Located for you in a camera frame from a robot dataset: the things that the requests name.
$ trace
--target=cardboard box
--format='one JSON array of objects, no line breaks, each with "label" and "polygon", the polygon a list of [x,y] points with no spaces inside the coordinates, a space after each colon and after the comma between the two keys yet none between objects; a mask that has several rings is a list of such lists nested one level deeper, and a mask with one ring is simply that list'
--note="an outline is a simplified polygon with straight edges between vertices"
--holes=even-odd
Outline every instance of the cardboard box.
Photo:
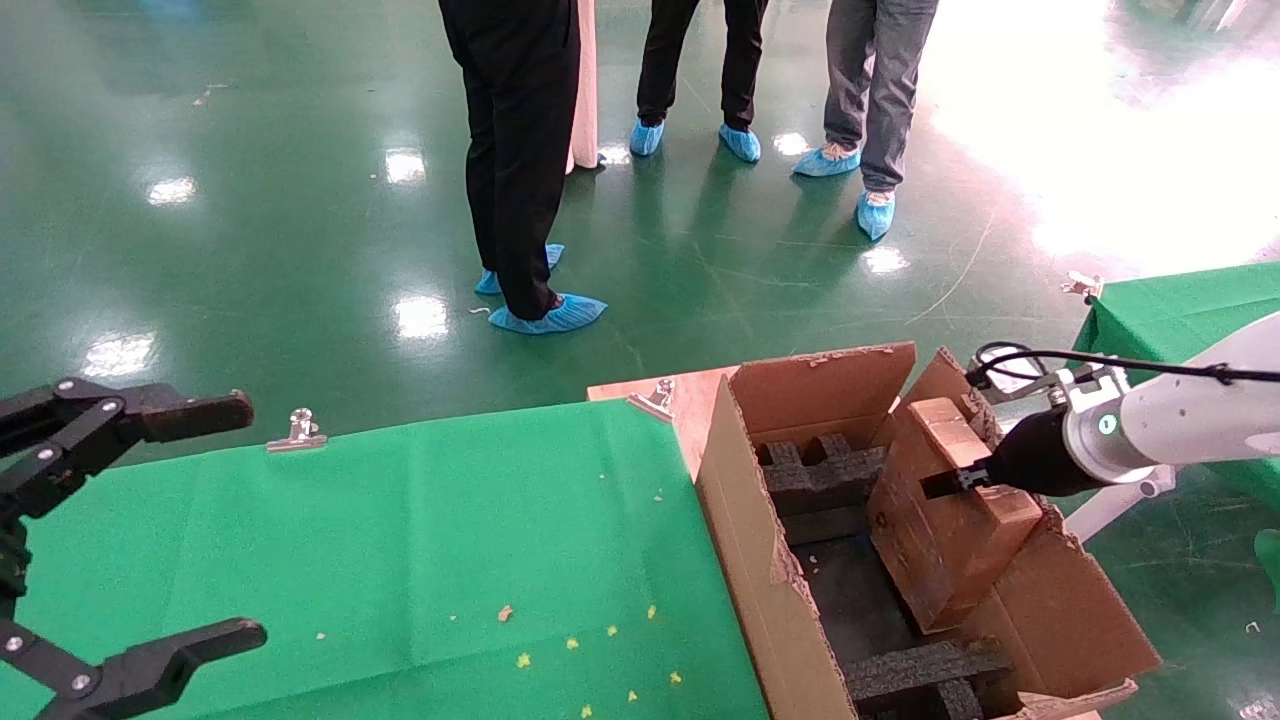
[{"label": "cardboard box", "polygon": [[[858,717],[840,666],[859,659],[840,657],[823,623],[840,620],[845,633],[859,618],[814,600],[810,583],[819,577],[806,578],[787,544],[755,447],[780,439],[803,446],[828,433],[854,448],[891,447],[899,420],[890,413],[914,365],[914,346],[901,343],[750,363],[721,383],[698,486],[774,720]],[[978,437],[998,441],[991,409],[945,351],[897,413],[931,398],[948,398]],[[982,688],[988,717],[1061,720],[1105,707],[1137,691],[1133,675],[1160,664],[1097,562],[1064,533],[1061,515],[1038,505],[1042,518],[982,601],[957,628],[929,637],[995,638],[1012,659],[1011,674]],[[901,641],[861,629],[876,652],[893,650],[878,642]],[[914,642],[925,641],[916,633]]]},{"label": "cardboard box", "polygon": [[867,514],[916,624],[936,633],[959,626],[983,601],[1043,511],[1032,496],[1004,486],[925,500],[925,478],[991,452],[947,397],[902,402],[893,415],[893,443]]}]

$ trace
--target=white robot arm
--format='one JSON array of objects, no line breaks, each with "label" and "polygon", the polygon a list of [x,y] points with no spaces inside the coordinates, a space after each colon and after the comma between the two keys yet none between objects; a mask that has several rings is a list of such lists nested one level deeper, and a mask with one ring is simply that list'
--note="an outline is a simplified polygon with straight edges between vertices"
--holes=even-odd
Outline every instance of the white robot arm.
[{"label": "white robot arm", "polygon": [[[1132,389],[1115,364],[1142,363],[1111,360],[1033,378],[1028,359],[1074,354],[989,347],[979,351],[970,382],[997,401],[1047,391],[1053,407],[1023,419],[952,489],[933,479],[931,496],[973,484],[1066,496],[1139,482],[1157,465],[1280,456],[1280,373],[1268,370],[1280,365],[1280,313]],[[1011,375],[1032,382],[1018,388],[1007,384]]]}]

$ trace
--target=metal binder clip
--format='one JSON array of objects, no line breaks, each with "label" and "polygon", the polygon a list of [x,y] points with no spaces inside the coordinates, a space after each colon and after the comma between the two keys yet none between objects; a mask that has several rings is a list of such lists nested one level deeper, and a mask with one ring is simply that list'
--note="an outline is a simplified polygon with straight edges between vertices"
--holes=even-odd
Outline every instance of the metal binder clip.
[{"label": "metal binder clip", "polygon": [[329,436],[321,436],[320,425],[311,421],[311,411],[298,407],[289,415],[289,437],[266,443],[268,452],[289,452],[324,447]]},{"label": "metal binder clip", "polygon": [[1102,279],[1102,275],[1093,275],[1091,278],[1089,275],[1075,270],[1068,273],[1066,279],[1069,282],[1062,283],[1062,292],[1083,295],[1085,305],[1092,305],[1096,297],[1101,297],[1102,288],[1106,286],[1106,281]]},{"label": "metal binder clip", "polygon": [[627,402],[635,405],[654,418],[658,418],[663,423],[671,423],[676,419],[676,416],[671,413],[671,398],[675,393],[676,380],[663,378],[658,380],[658,387],[653,389],[653,395],[649,397],[641,397],[640,393],[632,392],[627,396]]}]

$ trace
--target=person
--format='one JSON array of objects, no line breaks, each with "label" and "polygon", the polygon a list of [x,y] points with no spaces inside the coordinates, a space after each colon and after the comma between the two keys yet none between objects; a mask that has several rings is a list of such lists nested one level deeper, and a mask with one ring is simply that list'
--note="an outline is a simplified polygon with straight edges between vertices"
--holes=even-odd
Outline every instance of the person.
[{"label": "person", "polygon": [[[755,72],[760,67],[760,23],[765,0],[724,0],[728,46],[721,74],[721,141],[745,163],[760,159],[760,138],[751,132],[755,118]],[[662,142],[667,110],[676,102],[676,67],[698,0],[653,0],[649,36],[644,44],[639,113],[631,131],[631,152],[653,155]]]},{"label": "person", "polygon": [[545,245],[577,101],[577,0],[439,3],[471,128],[467,201],[484,265],[476,292],[507,301],[489,322],[525,334],[582,328],[607,305],[553,292],[563,246]]},{"label": "person", "polygon": [[832,0],[827,17],[826,143],[794,172],[829,177],[861,165],[855,219],[873,242],[893,223],[920,56],[937,9],[938,0]]}]

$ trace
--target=epoxy floor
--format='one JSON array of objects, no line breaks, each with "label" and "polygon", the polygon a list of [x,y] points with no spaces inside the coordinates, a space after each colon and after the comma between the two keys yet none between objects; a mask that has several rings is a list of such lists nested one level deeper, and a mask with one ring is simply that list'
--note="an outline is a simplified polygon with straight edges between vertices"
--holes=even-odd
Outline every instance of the epoxy floor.
[{"label": "epoxy floor", "polygon": [[[844,346],[1069,346],[1085,307],[1059,292],[1068,270],[1280,258],[1280,10],[1254,0],[1208,35],[1165,5],[943,1],[873,247],[849,222],[856,177],[788,174],[822,141],[827,3],[769,8],[748,168],[716,140],[719,4],[694,20],[663,150],[632,160],[648,4],[599,0],[607,167],[570,178],[554,287],[612,307],[524,338],[471,293],[434,3],[9,0],[0,396],[64,374],[251,392],[255,428],[147,459],[273,439],[298,406],[349,433]],[[1280,624],[1234,534],[1271,511],[1208,483],[1183,498],[1094,547],[1167,661],[1106,716],[1280,717]]]}]

